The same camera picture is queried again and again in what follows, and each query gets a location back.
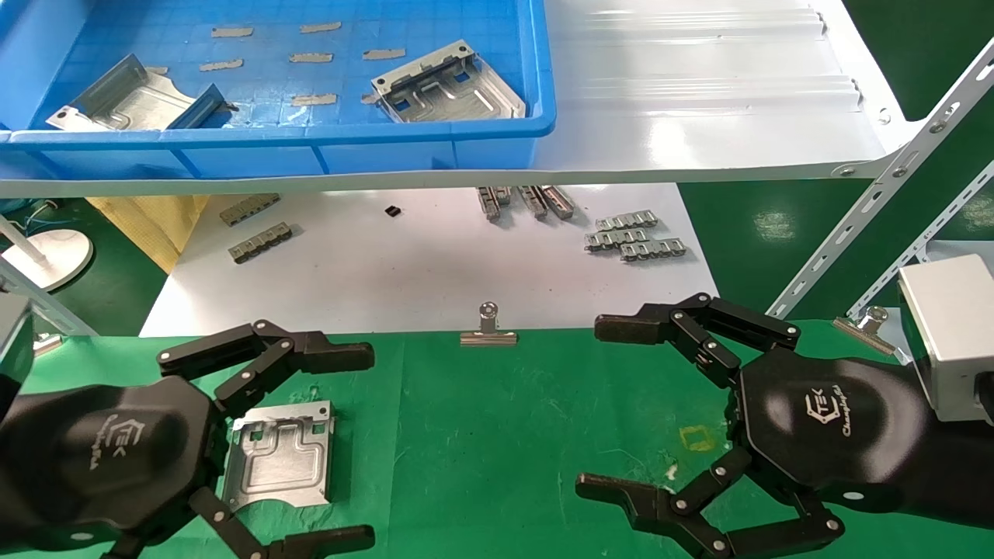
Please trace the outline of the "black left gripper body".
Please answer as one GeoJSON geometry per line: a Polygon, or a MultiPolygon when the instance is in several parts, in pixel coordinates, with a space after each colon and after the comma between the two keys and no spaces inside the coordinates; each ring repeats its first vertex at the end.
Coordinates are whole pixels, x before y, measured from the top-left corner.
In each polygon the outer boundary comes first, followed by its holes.
{"type": "Polygon", "coordinates": [[[214,488],[227,422],[204,392],[165,377],[20,395],[8,413],[8,543],[157,545],[214,488]]]}

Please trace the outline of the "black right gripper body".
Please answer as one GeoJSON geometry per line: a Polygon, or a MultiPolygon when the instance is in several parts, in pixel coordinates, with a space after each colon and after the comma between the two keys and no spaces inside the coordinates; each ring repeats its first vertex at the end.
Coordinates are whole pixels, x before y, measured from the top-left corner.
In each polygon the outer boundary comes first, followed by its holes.
{"type": "Polygon", "coordinates": [[[743,441],[774,491],[860,512],[919,500],[915,455],[933,414],[902,366],[771,351],[742,368],[735,395],[743,441]]]}

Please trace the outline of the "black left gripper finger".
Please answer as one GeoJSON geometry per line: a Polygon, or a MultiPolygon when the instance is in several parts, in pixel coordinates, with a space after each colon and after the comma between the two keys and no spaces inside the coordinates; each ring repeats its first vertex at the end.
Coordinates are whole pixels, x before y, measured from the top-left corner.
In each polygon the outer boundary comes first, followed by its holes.
{"type": "Polygon", "coordinates": [[[188,505],[238,558],[327,558],[368,550],[376,543],[372,526],[354,525],[290,535],[263,545],[209,488],[194,492],[188,505]]]}
{"type": "Polygon", "coordinates": [[[241,365],[241,371],[214,389],[221,413],[241,418],[295,373],[369,370],[375,350],[368,342],[334,344],[322,332],[288,332],[257,321],[167,348],[158,365],[163,376],[188,381],[241,365]]]}

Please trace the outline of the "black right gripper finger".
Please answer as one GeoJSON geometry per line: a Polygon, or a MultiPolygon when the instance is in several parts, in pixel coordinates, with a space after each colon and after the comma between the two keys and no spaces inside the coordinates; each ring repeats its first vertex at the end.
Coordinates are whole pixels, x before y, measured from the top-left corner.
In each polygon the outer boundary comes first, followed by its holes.
{"type": "Polygon", "coordinates": [[[675,541],[692,558],[778,558],[820,550],[845,533],[841,519],[810,495],[789,496],[797,518],[723,532],[703,511],[741,480],[753,456],[734,448],[676,493],[652,484],[581,473],[579,498],[621,507],[631,528],[675,541]]]}
{"type": "Polygon", "coordinates": [[[774,348],[793,351],[800,328],[707,293],[697,293],[677,304],[643,304],[635,315],[601,314],[594,321],[594,337],[600,341],[669,343],[714,386],[732,387],[742,361],[714,337],[716,334],[760,352],[774,348]]]}

